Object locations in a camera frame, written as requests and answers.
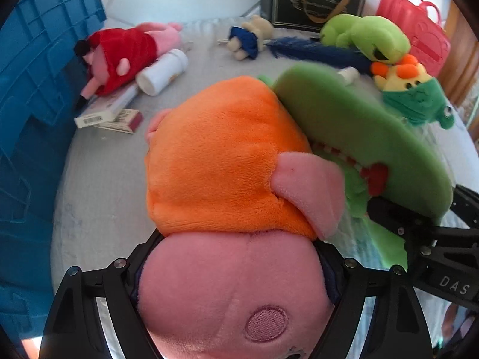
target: pink pig plush toy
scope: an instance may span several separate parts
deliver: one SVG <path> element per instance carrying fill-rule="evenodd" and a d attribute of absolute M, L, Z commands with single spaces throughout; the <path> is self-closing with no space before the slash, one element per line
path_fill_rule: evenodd
<path fill-rule="evenodd" d="M 142 23 L 128 30 L 100 30 L 78 41 L 75 54 L 89 65 L 90 74 L 79 103 L 84 104 L 93 94 L 113 92 L 157 58 L 179 48 L 181 29 L 178 23 Z"/>
<path fill-rule="evenodd" d="M 146 135 L 147 206 L 166 238 L 138 312 L 168 359 L 307 359 L 333 311 L 313 240 L 344 209 L 339 167 L 265 83 L 219 82 Z"/>

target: red plush dress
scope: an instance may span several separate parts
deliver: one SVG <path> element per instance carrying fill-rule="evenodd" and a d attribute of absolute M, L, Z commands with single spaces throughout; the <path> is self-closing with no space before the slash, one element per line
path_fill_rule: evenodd
<path fill-rule="evenodd" d="M 111 28 L 97 31 L 88 38 L 88 41 L 93 49 L 100 45 L 103 47 L 110 76 L 106 85 L 98 88 L 97 95 L 107 95 L 121 85 L 132 81 L 137 73 L 157 58 L 155 40 L 137 28 L 128 30 Z M 123 58 L 130 61 L 130 70 L 126 75 L 118 75 L 116 68 Z"/>

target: orange plush shirt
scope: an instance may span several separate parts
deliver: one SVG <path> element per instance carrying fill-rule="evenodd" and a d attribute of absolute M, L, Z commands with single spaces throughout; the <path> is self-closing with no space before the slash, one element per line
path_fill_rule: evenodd
<path fill-rule="evenodd" d="M 163 235 L 282 229 L 315 239 L 303 214 L 270 187 L 278 154 L 310 153 L 267 85 L 219 82 L 160 123 L 145 158 L 147 206 Z"/>

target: gold ribbon handle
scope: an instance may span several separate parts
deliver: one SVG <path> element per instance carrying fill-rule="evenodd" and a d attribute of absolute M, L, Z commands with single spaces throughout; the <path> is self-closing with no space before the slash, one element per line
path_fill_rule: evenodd
<path fill-rule="evenodd" d="M 328 15 L 327 18 L 325 19 L 321 19 L 319 17 L 316 17 L 316 16 L 313 16 L 313 15 L 310 15 L 308 12 L 307 12 L 307 0 L 303 0 L 303 10 L 304 10 L 304 13 L 306 13 L 306 16 L 314 23 L 316 24 L 323 24 L 323 23 L 326 23 L 328 20 L 332 19 L 333 17 L 339 15 L 342 10 L 344 8 L 346 8 L 346 6 L 349 4 L 351 0 L 341 0 L 337 5 L 336 7 L 331 11 L 331 13 Z"/>

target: dark blue feather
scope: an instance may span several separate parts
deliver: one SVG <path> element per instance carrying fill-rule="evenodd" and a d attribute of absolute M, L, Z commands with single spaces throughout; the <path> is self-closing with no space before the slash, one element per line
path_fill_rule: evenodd
<path fill-rule="evenodd" d="M 360 74 L 372 75 L 372 62 L 359 50 L 323 46 L 320 42 L 294 37 L 274 39 L 267 46 L 275 58 L 283 56 L 301 61 L 321 62 L 339 69 L 351 66 Z"/>

